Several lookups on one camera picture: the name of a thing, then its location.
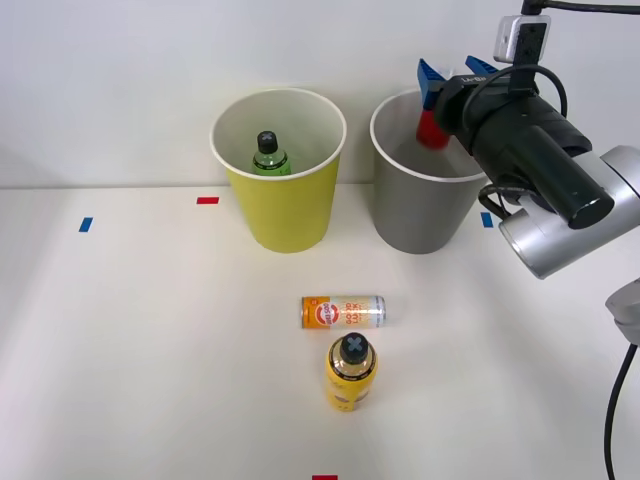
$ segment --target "black bottle cap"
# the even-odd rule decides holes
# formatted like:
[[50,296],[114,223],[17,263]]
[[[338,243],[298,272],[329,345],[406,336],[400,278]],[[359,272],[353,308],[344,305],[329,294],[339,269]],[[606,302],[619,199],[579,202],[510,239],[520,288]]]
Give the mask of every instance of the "black bottle cap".
[[265,155],[271,155],[278,151],[278,139],[276,134],[270,131],[260,132],[258,135],[258,151]]
[[349,333],[340,342],[340,356],[350,365],[359,365],[367,359],[369,342],[359,333]]

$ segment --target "cup rim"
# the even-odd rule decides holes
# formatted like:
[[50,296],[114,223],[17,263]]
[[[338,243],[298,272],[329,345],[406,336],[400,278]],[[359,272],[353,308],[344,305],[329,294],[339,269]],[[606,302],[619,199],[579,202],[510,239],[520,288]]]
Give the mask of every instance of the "cup rim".
[[[253,173],[245,172],[244,170],[240,170],[239,168],[234,167],[233,165],[231,165],[229,162],[227,162],[225,159],[222,158],[222,155],[220,155],[220,153],[216,149],[216,146],[213,142],[213,133],[215,132],[218,122],[220,121],[222,116],[227,112],[227,110],[229,110],[236,103],[241,102],[242,100],[245,100],[247,98],[254,97],[256,95],[260,95],[267,92],[297,92],[297,93],[304,93],[306,95],[311,95],[312,97],[315,97],[318,100],[321,100],[322,102],[329,105],[329,107],[331,107],[333,111],[338,114],[338,118],[342,123],[342,138],[340,139],[340,143],[338,144],[338,147],[325,161],[323,161],[322,163],[319,163],[313,168],[305,170],[304,172],[295,173],[293,175],[286,175],[283,177],[263,177],[260,175],[255,175]],[[344,143],[346,139],[347,139],[347,121],[345,120],[344,115],[342,114],[342,111],[340,111],[340,109],[336,106],[336,104],[333,103],[331,100],[329,100],[327,97],[320,95],[319,93],[312,92],[311,90],[306,90],[304,88],[295,88],[295,87],[266,88],[264,90],[252,92],[248,95],[244,95],[240,98],[237,98],[233,102],[231,102],[220,115],[218,115],[218,117],[213,122],[213,126],[209,130],[209,146],[213,151],[213,155],[225,168],[243,177],[252,178],[254,180],[263,180],[265,182],[287,182],[289,180],[295,180],[297,178],[306,177],[307,175],[311,175],[312,173],[322,170],[324,167],[328,166],[331,162],[333,162],[336,159],[336,157],[340,154],[340,152],[344,147]]]
[[422,180],[429,180],[432,182],[441,182],[441,183],[467,183],[467,182],[473,182],[475,180],[481,180],[483,178],[487,178],[487,175],[483,171],[480,171],[480,173],[477,173],[475,175],[470,175],[468,177],[433,177],[431,175],[425,175],[424,173],[419,173],[414,170],[411,170],[410,168],[407,168],[404,165],[401,165],[400,163],[392,159],[389,155],[387,155],[387,153],[378,143],[378,139],[376,138],[376,135],[375,135],[374,126],[376,123],[376,118],[378,117],[378,114],[380,113],[380,111],[382,111],[382,109],[385,107],[387,103],[395,100],[398,97],[402,97],[404,95],[408,95],[410,93],[416,93],[416,92],[419,93],[420,90],[417,88],[411,88],[408,90],[404,90],[396,95],[392,95],[386,98],[380,105],[378,105],[378,108],[376,108],[376,110],[373,112],[373,115],[371,116],[371,121],[369,122],[369,136],[371,137],[371,141],[373,142],[373,145],[376,147],[377,152],[382,156],[382,158],[384,158],[387,162],[389,162],[391,165],[396,167],[398,170],[402,170],[404,173],[407,173],[413,177],[421,178]]

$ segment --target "red tape marker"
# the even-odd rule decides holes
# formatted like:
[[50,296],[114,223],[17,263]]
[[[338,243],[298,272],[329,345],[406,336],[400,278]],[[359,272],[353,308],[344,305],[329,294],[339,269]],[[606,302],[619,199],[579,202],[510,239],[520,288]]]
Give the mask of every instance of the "red tape marker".
[[220,199],[218,197],[198,197],[197,205],[217,205]]

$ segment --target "orange and white can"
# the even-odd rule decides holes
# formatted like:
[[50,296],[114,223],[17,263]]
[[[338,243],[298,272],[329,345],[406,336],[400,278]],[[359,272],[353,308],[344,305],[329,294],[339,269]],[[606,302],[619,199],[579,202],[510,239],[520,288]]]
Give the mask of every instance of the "orange and white can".
[[380,296],[302,297],[302,328],[379,328],[386,319]]

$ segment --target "white table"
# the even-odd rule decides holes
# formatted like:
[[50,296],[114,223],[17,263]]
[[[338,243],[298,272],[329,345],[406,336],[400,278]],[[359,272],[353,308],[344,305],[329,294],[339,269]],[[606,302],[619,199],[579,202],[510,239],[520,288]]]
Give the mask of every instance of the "white table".
[[[325,239],[282,255],[229,188],[1,191],[0,479],[605,478],[627,344],[604,301],[640,275],[640,230],[539,281],[480,207],[411,256],[378,237],[370,195],[339,186]],[[387,299],[352,414],[323,396],[339,332],[300,328],[300,297],[331,293]],[[640,475],[639,377],[619,480]]]

